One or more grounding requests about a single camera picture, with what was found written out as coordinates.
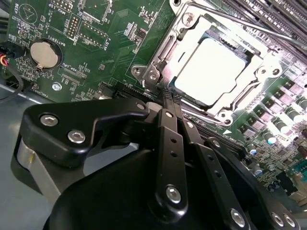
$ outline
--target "cpu socket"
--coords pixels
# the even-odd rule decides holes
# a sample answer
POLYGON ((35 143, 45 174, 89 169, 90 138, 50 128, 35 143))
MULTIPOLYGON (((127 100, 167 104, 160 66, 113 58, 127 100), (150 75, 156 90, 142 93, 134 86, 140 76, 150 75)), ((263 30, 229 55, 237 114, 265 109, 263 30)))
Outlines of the cpu socket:
POLYGON ((241 25, 203 6, 213 8, 202 0, 172 5, 177 17, 157 52, 149 65, 134 65, 131 72, 150 93, 175 90, 184 112, 230 126, 240 104, 283 70, 273 51, 241 25))

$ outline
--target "yellow wire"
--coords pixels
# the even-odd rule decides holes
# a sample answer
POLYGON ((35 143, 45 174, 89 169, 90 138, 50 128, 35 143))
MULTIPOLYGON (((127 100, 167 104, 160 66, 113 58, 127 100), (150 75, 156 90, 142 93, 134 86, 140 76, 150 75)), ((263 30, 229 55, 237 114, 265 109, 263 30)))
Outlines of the yellow wire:
POLYGON ((6 55, 3 55, 3 56, 0 57, 0 63, 1 63, 1 65, 3 65, 3 66, 7 66, 7 65, 3 62, 3 59, 4 59, 4 58, 6 58, 6 55))

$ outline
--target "black plastic bracket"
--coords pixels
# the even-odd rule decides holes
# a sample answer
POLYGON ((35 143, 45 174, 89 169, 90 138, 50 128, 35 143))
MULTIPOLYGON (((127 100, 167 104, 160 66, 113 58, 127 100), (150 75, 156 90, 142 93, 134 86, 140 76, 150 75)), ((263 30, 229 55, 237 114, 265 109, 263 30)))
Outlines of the black plastic bracket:
POLYGON ((77 167, 94 147, 96 132, 130 119, 145 119, 148 114, 146 104, 137 99, 34 105, 24 112, 20 135, 33 151, 61 166, 77 167), (40 121, 43 115, 55 116, 58 124, 43 125, 40 121), (72 130, 82 131, 85 141, 72 143, 67 138, 72 130))
POLYGON ((278 202, 246 169, 246 167, 217 139, 209 138, 206 144, 216 153, 222 167, 227 170, 227 178, 243 210, 259 229, 299 230, 293 215, 278 202))
POLYGON ((212 199, 215 200, 215 204, 220 211, 220 214, 216 215, 217 218, 219 218, 217 223, 222 225, 223 229, 250 229, 248 219, 246 218, 214 151, 203 145, 203 140, 200 138, 197 128, 190 121, 183 119, 180 124, 184 132, 184 139, 187 142, 190 151, 197 154, 200 166, 204 170, 204 176, 206 177, 205 181, 209 183, 209 187, 212 190, 212 199), (236 223, 233 215, 237 215, 240 218, 240 221, 236 223))
POLYGON ((162 222, 174 223, 188 210, 183 139, 177 132, 177 117, 167 109, 159 111, 157 128, 155 193, 149 204, 162 222))

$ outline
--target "electrolytic capacitor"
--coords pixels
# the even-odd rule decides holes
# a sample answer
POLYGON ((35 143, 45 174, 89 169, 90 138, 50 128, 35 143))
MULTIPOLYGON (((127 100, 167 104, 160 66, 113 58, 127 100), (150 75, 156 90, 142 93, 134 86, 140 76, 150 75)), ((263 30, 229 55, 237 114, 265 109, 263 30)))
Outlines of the electrolytic capacitor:
POLYGON ((269 145, 275 144, 277 141, 276 137, 270 132, 266 132, 262 135, 262 137, 267 141, 269 145))
POLYGON ((255 149, 255 146, 253 144, 248 144, 246 148, 251 155, 255 156, 257 154, 257 150, 255 149))
POLYGON ((307 129, 304 129, 301 134, 307 139, 307 129))
POLYGON ((299 146, 297 151, 302 155, 302 157, 307 160, 307 150, 303 146, 299 146))
POLYGON ((261 176, 263 174, 262 169, 260 168, 259 164, 252 164, 249 166, 250 171, 256 176, 261 176))
POLYGON ((302 100, 298 105, 307 112, 307 99, 302 100))
POLYGON ((275 124, 275 126, 278 128, 278 130, 283 133, 286 134, 287 132, 290 131, 289 126, 287 126, 284 122, 279 121, 275 124))
POLYGON ((299 112, 295 111, 295 110, 291 110, 287 113, 288 117, 293 120, 295 123, 299 123, 301 122, 304 117, 299 114, 299 112))

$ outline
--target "connector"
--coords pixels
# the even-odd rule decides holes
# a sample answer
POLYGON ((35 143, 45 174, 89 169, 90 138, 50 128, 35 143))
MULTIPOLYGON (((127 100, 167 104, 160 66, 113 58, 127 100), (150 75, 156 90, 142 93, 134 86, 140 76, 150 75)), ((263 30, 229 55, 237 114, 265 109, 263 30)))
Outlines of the connector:
POLYGON ((0 43, 0 53, 5 54, 7 58, 16 59, 25 55, 25 47, 6 41, 0 43))

